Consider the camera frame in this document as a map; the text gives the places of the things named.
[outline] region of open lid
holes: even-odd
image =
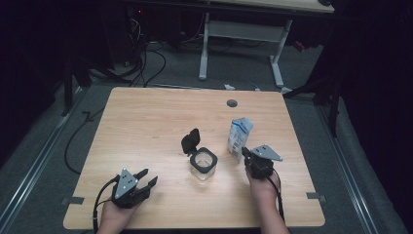
[[[181,141],[183,152],[190,156],[193,152],[197,151],[197,145],[200,141],[200,131],[198,129],[192,130],[191,133],[185,136]]]

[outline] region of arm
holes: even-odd
[[[128,222],[139,206],[140,204],[137,204],[131,209],[120,209],[111,201],[106,202],[103,205],[100,227],[97,234],[121,233],[121,231],[128,225]]]
[[[277,211],[277,192],[273,185],[266,179],[261,180],[252,178],[248,170],[246,170],[246,176],[249,180],[252,197],[259,211],[261,233],[289,233],[282,217]],[[280,181],[275,174],[272,174],[270,179],[277,187],[280,187]]]

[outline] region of desk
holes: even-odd
[[[333,7],[325,7],[321,3],[319,3],[318,0],[211,0],[211,2],[240,4],[252,7],[278,8],[292,11],[308,11],[315,13],[331,14],[334,12]],[[291,24],[292,19],[288,19],[283,27],[228,22],[221,20],[209,20],[209,13],[206,13],[204,27],[204,46],[201,55],[199,79],[205,80],[207,78],[207,51],[209,36],[276,42],[278,43],[278,46],[275,50],[274,55],[270,56],[270,64],[273,69],[276,85],[279,88],[282,88],[283,80],[279,67],[279,59]]]
[[[236,100],[238,106],[227,106],[228,99]],[[73,194],[85,200],[68,207],[64,227],[92,228],[96,195],[122,168],[132,174],[149,169],[137,187],[159,176],[151,197],[128,228],[259,226],[244,163],[227,150],[231,121],[242,117],[254,124],[248,148],[267,143],[283,157],[275,169],[282,180],[286,224],[323,225],[319,200],[307,198],[315,188],[280,93],[115,88]],[[204,182],[190,173],[189,158],[180,144],[194,128],[200,130],[199,147],[218,157],[215,174]],[[111,190],[106,189],[102,200]]]

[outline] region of gray carpet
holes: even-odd
[[[160,48],[160,45],[154,44],[150,48]],[[165,46],[159,53],[165,56],[167,66],[151,81],[150,86],[168,84],[224,89],[224,84],[229,84],[237,90],[254,90],[255,87],[248,83],[250,82],[263,91],[279,91],[280,89],[275,86],[268,61],[271,48],[274,48],[274,45],[264,44],[254,48],[233,45],[229,49],[223,44],[211,45],[213,51],[209,54],[207,80],[201,82],[198,80],[200,48],[182,47],[177,50]],[[284,83],[288,88],[297,88],[305,84],[321,50],[322,48],[315,48],[300,53],[291,47],[284,48],[280,66]],[[159,55],[147,53],[144,78],[147,80],[162,66],[163,59]],[[71,197],[78,179],[78,176],[70,172],[64,164],[64,150],[71,135],[84,123],[86,114],[83,112],[96,113],[105,105],[111,89],[116,86],[120,85],[108,80],[95,79],[93,85],[86,90],[85,96],[73,111],[62,135],[57,140],[48,164],[8,233],[82,232],[81,230],[66,230],[62,226],[67,206],[61,201],[63,198]],[[319,117],[318,107],[314,107],[309,99],[311,96],[309,94],[287,99],[286,104],[316,191],[326,199],[321,203],[326,223],[317,228],[292,227],[290,231],[291,233],[363,233],[356,209],[340,173],[329,133],[325,130],[325,123]],[[33,125],[15,154],[0,171],[0,186],[2,187],[0,211],[7,207],[50,132],[60,119],[59,115],[63,110],[62,90],[56,93],[56,98],[56,103]],[[357,136],[346,116],[343,103],[340,108],[337,140],[349,160],[349,166],[375,218],[377,229],[380,233],[407,233],[357,143]],[[82,170],[99,119],[100,115],[97,115],[93,121],[88,122],[70,144],[68,161],[77,171]]]

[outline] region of human hand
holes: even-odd
[[[104,203],[97,234],[119,234],[126,228],[140,204],[130,209],[121,209],[112,201]]]
[[[267,178],[256,179],[252,178],[250,171],[245,168],[246,176],[249,180],[251,195],[258,206],[262,207],[275,207],[277,202],[277,191],[273,184],[268,181]],[[280,180],[276,174],[272,174],[270,179],[274,182],[277,188],[280,188]]]

